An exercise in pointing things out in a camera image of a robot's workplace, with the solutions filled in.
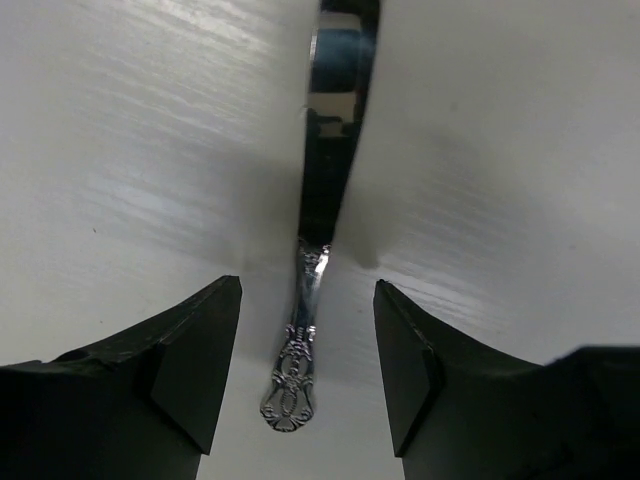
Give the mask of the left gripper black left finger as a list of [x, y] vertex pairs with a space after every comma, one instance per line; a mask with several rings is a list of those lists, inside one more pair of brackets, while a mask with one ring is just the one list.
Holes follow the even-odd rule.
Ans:
[[224, 276], [50, 362], [1, 369], [5, 479], [193, 479], [211, 452], [242, 298]]

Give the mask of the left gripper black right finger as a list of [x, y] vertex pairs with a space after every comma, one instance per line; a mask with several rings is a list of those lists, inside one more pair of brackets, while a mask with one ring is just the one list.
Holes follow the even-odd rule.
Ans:
[[546, 365], [498, 351], [387, 281], [374, 321], [393, 449], [408, 479], [635, 479], [639, 350]]

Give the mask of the silver ornate knife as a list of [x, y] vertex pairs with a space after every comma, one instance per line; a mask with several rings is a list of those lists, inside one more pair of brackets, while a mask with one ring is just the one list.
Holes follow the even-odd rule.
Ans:
[[284, 340], [260, 403], [292, 433], [315, 414], [314, 343], [321, 285], [356, 156], [376, 54], [379, 1], [321, 1], [309, 48], [295, 287]]

